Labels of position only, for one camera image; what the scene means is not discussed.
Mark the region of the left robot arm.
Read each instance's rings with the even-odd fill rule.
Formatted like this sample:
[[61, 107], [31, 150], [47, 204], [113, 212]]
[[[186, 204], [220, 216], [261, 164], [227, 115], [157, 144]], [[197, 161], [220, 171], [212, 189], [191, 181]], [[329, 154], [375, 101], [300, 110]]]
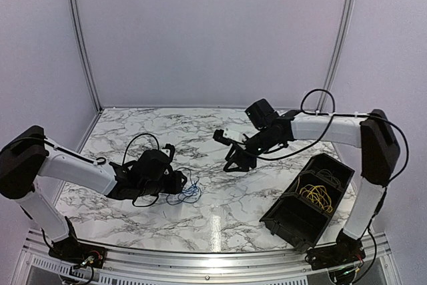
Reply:
[[84, 247], [69, 218], [45, 197], [36, 179], [71, 182], [113, 200], [134, 202], [142, 196], [177, 195], [187, 177], [172, 168], [174, 153], [174, 146], [166, 144], [122, 164], [103, 157], [90, 159], [57, 144], [45, 136], [42, 127], [34, 125], [1, 150], [1, 195], [18, 203], [43, 229], [54, 254], [77, 262], [84, 256]]

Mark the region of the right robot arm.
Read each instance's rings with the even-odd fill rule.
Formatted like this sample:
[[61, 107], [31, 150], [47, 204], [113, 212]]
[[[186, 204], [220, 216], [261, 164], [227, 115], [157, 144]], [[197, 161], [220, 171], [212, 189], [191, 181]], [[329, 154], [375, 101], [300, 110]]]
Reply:
[[360, 189], [350, 215], [342, 228], [345, 238], [334, 244], [330, 257], [343, 264], [357, 250], [354, 240], [360, 239], [370, 222], [378, 214], [386, 190], [397, 178], [396, 164], [400, 145], [395, 136], [397, 127], [381, 109], [370, 113], [330, 113], [291, 109], [279, 114], [261, 99], [246, 109], [246, 115], [257, 129], [249, 137], [231, 129], [217, 129], [213, 138], [231, 146], [227, 161], [239, 172], [256, 167], [257, 161], [276, 145], [286, 146], [291, 141], [304, 140], [344, 144], [361, 151], [362, 169]]

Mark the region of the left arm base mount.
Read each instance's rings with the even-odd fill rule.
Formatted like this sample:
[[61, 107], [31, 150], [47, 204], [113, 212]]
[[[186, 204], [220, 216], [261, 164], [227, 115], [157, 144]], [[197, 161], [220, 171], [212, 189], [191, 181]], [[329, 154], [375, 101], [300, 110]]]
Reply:
[[75, 232], [70, 230], [68, 237], [64, 240], [51, 242], [49, 255], [80, 267], [102, 268], [105, 261], [106, 248], [80, 242]]

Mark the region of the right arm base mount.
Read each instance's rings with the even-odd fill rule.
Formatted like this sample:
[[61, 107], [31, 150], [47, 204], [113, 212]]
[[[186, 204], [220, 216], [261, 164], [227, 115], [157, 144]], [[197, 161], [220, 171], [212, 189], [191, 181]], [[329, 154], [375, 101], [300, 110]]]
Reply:
[[360, 238], [353, 239], [345, 234], [339, 234], [334, 244], [309, 249], [305, 261], [312, 270], [320, 270], [361, 262], [365, 257]]

